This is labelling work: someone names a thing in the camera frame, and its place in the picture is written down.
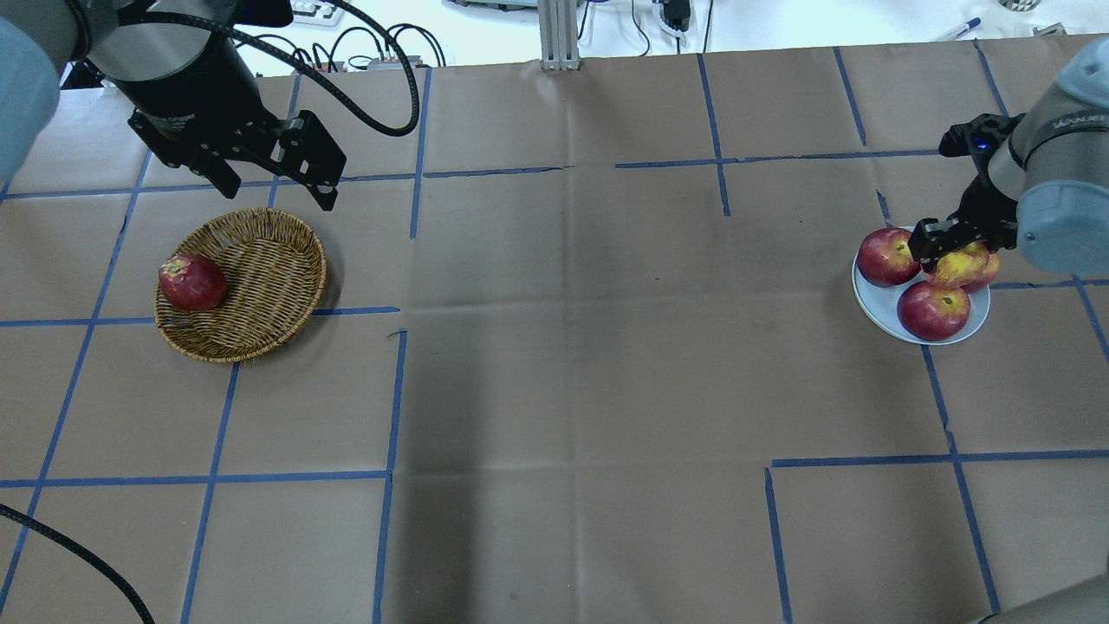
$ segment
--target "red apple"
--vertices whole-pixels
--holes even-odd
[[[978,277],[989,262],[989,255],[986,243],[975,241],[940,257],[936,269],[930,273],[925,270],[924,278],[942,288],[965,286]]]
[[[909,234],[901,227],[884,227],[863,238],[855,265],[866,280],[876,286],[895,286],[920,272],[920,263],[908,250]]]
[[[157,269],[157,283],[170,304],[193,311],[220,305],[227,294],[227,278],[220,266],[187,253],[166,259]]]
[[[897,320],[920,340],[952,338],[970,318],[970,295],[963,288],[942,288],[928,280],[905,288],[897,299]]]
[[[967,294],[981,289],[986,286],[986,284],[994,282],[997,277],[997,272],[1000,269],[1001,256],[997,253],[989,254],[989,259],[986,260],[986,267],[981,269],[981,273],[978,273],[978,276],[975,277],[973,282],[963,286],[963,289],[965,289]]]

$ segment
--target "light blue cap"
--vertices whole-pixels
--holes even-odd
[[[1055,76],[1071,96],[1109,109],[1109,37],[1087,43]]]
[[[1017,204],[1017,248],[1052,273],[1109,272],[1109,188],[1076,180],[1036,184]]]
[[[11,180],[58,110],[58,71],[42,48],[0,18],[0,180]]]

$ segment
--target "marker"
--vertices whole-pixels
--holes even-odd
[[[980,23],[981,23],[981,20],[978,19],[978,18],[975,18],[975,19],[973,19],[973,20],[970,20],[970,21],[968,21],[966,23],[960,23],[959,27],[956,28],[955,30],[952,30],[949,32],[945,32],[944,34],[940,34],[936,39],[933,39],[933,41],[955,41],[959,37],[963,37],[964,34],[966,34],[966,33],[970,32],[971,30],[978,28],[978,24],[980,24]]]

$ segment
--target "brown woven basket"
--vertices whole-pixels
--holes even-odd
[[[170,346],[203,362],[257,358],[293,338],[324,294],[327,258],[319,236],[301,218],[250,207],[208,221],[173,253],[211,258],[227,277],[227,297],[189,311],[154,290],[154,323]]]

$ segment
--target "white plate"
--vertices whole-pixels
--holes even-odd
[[[989,286],[970,293],[970,318],[967,319],[967,325],[958,334],[947,340],[935,342],[920,340],[909,334],[897,319],[897,299],[908,286],[923,280],[924,273],[918,273],[899,286],[876,286],[867,282],[866,277],[858,272],[857,260],[858,254],[856,253],[855,259],[851,263],[851,284],[855,288],[855,298],[866,316],[889,336],[914,345],[955,345],[970,338],[986,323],[986,315],[989,315]]]

